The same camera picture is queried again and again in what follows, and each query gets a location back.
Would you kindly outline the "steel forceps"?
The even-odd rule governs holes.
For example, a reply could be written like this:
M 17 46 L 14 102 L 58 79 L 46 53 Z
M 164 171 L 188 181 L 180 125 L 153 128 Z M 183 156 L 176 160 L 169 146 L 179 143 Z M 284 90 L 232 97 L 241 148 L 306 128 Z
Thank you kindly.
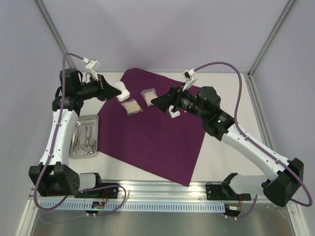
M 80 147 L 80 136 L 81 131 L 78 127 L 74 128 L 74 131 L 72 133 L 71 143 L 70 143 L 70 153 L 77 152 Z
M 86 136 L 85 144 L 87 142 L 92 143 L 95 139 L 94 137 L 94 128 L 92 126 L 86 126 Z
M 94 140 L 92 143 L 87 142 L 81 145 L 81 149 L 84 151 L 85 155 L 93 155 L 97 151 L 97 141 Z
M 81 145 L 85 144 L 85 136 L 86 136 L 86 125 L 81 125 L 79 126 L 79 129 L 81 131 L 81 136 L 80 136 L 80 149 L 81 149 Z

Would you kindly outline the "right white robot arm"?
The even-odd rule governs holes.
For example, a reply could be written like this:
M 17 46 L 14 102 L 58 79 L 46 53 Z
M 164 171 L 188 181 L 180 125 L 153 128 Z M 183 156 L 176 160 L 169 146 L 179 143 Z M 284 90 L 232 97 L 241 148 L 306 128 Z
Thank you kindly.
M 151 101 L 164 113 L 172 107 L 182 109 L 200 119 L 205 132 L 233 147 L 254 163 L 261 176 L 231 173 L 221 183 L 223 196 L 234 199 L 238 194 L 264 195 L 279 207 L 284 207 L 302 185 L 304 163 L 289 160 L 255 140 L 220 108 L 221 98 L 213 87 L 202 87 L 196 96 L 182 87 L 172 87 L 163 96 Z

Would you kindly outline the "white gauze pad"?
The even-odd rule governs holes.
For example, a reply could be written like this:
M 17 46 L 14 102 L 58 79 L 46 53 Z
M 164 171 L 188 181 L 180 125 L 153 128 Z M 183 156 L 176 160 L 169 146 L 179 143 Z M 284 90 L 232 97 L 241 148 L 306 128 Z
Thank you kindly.
M 114 87 L 121 92 L 120 95 L 116 96 L 119 102 L 123 102 L 130 97 L 130 92 L 127 90 L 125 84 L 122 81 L 118 81 L 117 83 L 115 83 Z
M 172 110 L 169 110 L 168 113 L 170 114 L 171 118 L 176 118 L 181 115 L 180 111 L 173 112 Z

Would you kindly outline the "long steel tweezers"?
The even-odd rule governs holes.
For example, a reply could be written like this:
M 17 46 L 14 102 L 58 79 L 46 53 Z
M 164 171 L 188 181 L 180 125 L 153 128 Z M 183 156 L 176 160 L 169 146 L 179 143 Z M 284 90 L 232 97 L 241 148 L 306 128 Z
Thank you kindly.
M 73 131 L 73 138 L 72 138 L 72 150 L 74 153 L 77 153 L 80 150 L 81 144 L 81 135 L 84 133 L 84 127 L 78 126 L 75 127 Z

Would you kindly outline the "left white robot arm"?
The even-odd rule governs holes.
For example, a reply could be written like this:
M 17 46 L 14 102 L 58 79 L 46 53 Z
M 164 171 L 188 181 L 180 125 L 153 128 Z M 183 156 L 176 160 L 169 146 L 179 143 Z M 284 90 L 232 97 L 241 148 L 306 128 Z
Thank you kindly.
M 74 68 L 60 71 L 61 86 L 52 103 L 53 123 L 46 150 L 38 165 L 31 166 L 29 177 L 42 197 L 74 196 L 86 191 L 92 197 L 103 192 L 98 173 L 78 174 L 69 167 L 69 151 L 75 125 L 86 100 L 106 101 L 121 94 L 98 74 L 88 83 Z

